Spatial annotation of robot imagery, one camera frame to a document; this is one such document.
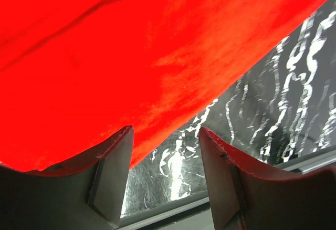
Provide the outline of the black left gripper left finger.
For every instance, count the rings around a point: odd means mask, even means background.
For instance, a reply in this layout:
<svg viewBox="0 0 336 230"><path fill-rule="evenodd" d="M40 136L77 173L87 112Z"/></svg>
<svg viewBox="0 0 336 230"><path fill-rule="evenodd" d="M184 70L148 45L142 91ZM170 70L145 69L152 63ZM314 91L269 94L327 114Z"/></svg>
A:
<svg viewBox="0 0 336 230"><path fill-rule="evenodd" d="M125 126L43 171L1 167L1 229L117 229L134 144Z"/></svg>

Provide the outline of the red t shirt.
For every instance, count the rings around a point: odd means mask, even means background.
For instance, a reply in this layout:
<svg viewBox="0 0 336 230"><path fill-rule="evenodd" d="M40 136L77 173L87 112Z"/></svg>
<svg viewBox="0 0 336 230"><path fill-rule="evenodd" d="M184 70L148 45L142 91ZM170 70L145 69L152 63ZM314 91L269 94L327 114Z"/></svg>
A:
<svg viewBox="0 0 336 230"><path fill-rule="evenodd" d="M132 165L326 0L1 0L1 165L135 128Z"/></svg>

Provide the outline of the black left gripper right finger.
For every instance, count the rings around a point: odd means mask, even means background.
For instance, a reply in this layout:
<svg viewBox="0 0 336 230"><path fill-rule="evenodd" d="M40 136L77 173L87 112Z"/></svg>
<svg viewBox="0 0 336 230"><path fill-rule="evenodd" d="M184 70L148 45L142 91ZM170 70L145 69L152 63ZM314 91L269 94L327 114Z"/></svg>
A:
<svg viewBox="0 0 336 230"><path fill-rule="evenodd" d="M199 144L215 229L335 229L335 165L282 170L207 128Z"/></svg>

